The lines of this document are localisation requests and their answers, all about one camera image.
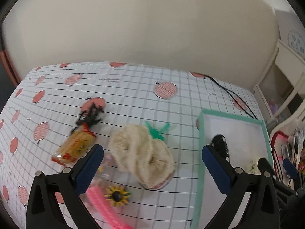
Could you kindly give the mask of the pink hair roller clip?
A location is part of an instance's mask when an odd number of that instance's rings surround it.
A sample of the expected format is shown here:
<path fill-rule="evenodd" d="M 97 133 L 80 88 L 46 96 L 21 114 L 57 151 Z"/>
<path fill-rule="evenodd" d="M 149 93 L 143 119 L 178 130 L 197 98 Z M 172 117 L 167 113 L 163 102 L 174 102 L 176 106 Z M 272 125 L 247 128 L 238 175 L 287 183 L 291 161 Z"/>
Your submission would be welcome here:
<path fill-rule="evenodd" d="M 92 206 L 101 214 L 103 219 L 111 228 L 132 229 L 126 224 L 116 211 L 106 201 L 102 191 L 99 187 L 90 187 L 86 191 L 86 195 Z"/>

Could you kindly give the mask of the white bedside shelf unit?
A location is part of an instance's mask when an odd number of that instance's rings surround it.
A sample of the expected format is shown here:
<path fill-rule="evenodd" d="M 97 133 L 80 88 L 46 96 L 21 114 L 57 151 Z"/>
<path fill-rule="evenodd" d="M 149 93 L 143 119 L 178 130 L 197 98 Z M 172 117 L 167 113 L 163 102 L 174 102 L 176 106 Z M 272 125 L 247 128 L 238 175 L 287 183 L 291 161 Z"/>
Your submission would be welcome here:
<path fill-rule="evenodd" d="M 286 120 L 296 109 L 294 99 L 304 98 L 304 26 L 293 12 L 276 10 L 279 38 L 274 52 L 253 87 L 266 126 Z"/>

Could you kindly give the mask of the cream lace scrunchie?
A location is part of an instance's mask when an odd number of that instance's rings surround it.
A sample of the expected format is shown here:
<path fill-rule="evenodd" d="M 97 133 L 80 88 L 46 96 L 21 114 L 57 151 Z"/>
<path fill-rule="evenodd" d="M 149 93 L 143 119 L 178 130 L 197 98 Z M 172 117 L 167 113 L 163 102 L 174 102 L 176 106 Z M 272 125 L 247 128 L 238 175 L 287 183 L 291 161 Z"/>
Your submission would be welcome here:
<path fill-rule="evenodd" d="M 147 189 L 161 188 L 175 171 L 166 143 L 153 139 L 144 126 L 129 124 L 119 129 L 112 135 L 109 149 L 118 169 L 136 176 Z"/>

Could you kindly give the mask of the crocheted red pink mat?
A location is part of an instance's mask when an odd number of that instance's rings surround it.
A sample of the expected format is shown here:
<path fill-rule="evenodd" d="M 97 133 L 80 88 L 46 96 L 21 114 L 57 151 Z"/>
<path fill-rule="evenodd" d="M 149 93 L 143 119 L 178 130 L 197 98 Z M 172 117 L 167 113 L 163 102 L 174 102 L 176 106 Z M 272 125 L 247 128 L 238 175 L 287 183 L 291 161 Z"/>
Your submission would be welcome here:
<path fill-rule="evenodd" d="M 277 173 L 284 184 L 292 188 L 294 184 L 283 166 L 283 161 L 288 159 L 296 170 L 304 175 L 304 126 L 299 126 L 292 132 L 278 130 L 270 139 L 276 152 Z"/>

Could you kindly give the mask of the yellow snack packet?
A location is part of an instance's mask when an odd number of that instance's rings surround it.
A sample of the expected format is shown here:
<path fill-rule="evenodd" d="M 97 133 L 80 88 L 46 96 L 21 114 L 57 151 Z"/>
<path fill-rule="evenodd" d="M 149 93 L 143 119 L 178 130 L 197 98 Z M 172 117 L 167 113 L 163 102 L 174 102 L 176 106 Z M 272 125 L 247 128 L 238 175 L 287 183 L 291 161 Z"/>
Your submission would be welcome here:
<path fill-rule="evenodd" d="M 51 160 L 61 166 L 72 166 L 80 159 L 88 148 L 94 145 L 97 137 L 87 124 L 77 127 L 60 148 L 52 155 Z"/>

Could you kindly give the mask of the yellow sunflower fidget spinner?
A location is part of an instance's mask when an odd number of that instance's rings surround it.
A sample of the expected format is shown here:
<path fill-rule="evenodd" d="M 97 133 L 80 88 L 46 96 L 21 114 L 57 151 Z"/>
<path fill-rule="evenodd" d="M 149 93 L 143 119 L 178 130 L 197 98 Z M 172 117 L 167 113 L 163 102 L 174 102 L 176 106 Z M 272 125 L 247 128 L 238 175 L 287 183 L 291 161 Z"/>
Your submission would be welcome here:
<path fill-rule="evenodd" d="M 121 207 L 129 204 L 131 193 L 124 185 L 110 185 L 105 189 L 104 197 L 112 207 Z"/>

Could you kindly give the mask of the green shallow tray box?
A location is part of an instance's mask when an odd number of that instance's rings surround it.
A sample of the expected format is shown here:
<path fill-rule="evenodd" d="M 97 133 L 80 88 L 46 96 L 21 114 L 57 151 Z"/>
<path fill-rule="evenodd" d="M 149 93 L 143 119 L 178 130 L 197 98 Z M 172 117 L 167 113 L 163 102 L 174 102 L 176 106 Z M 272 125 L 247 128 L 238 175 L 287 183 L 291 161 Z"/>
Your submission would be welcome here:
<path fill-rule="evenodd" d="M 199 115 L 199 148 L 210 144 L 217 134 L 225 137 L 231 165 L 243 170 L 259 158 L 273 163 L 271 146 L 263 121 L 241 115 L 202 109 Z M 224 202 L 226 196 L 215 184 L 212 176 L 198 157 L 197 194 L 191 228 L 204 228 Z"/>

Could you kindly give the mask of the black toy car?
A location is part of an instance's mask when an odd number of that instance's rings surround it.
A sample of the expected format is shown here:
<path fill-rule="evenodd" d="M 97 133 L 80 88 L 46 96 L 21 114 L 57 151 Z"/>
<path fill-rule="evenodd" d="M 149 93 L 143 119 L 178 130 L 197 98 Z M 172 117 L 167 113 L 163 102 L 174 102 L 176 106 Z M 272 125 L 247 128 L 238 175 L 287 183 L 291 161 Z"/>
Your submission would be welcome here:
<path fill-rule="evenodd" d="M 213 137 L 211 141 L 212 147 L 216 150 L 216 152 L 220 155 L 221 158 L 230 162 L 230 154 L 229 149 L 226 143 L 226 139 L 223 135 L 217 134 Z"/>

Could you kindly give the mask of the black claw hair clip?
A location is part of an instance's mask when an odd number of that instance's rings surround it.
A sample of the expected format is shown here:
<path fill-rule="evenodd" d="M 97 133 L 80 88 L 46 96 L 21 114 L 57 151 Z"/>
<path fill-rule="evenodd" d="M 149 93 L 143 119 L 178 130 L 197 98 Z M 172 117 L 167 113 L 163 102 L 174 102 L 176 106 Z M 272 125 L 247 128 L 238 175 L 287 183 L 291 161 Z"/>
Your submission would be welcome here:
<path fill-rule="evenodd" d="M 102 106 L 96 106 L 94 103 L 92 103 L 87 110 L 80 113 L 79 118 L 76 121 L 76 125 L 77 127 L 86 126 L 87 128 L 91 128 L 102 121 L 100 114 L 103 113 L 104 111 Z"/>

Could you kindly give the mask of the bag of cotton swabs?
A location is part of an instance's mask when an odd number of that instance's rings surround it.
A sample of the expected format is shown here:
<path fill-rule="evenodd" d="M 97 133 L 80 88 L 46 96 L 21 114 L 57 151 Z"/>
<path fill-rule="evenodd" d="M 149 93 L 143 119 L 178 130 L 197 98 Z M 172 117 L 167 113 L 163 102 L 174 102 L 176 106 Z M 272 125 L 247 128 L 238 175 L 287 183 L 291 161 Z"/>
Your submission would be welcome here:
<path fill-rule="evenodd" d="M 97 186 L 99 190 L 105 194 L 106 193 L 106 188 L 111 184 L 111 174 L 112 174 L 112 169 L 108 165 L 101 165 L 99 166 L 97 172 L 94 175 L 94 178 L 92 179 L 89 187 L 95 187 Z M 89 212 L 95 212 L 95 208 L 89 201 L 89 198 L 87 197 L 87 193 L 83 193 L 80 195 L 81 201 L 87 208 Z"/>

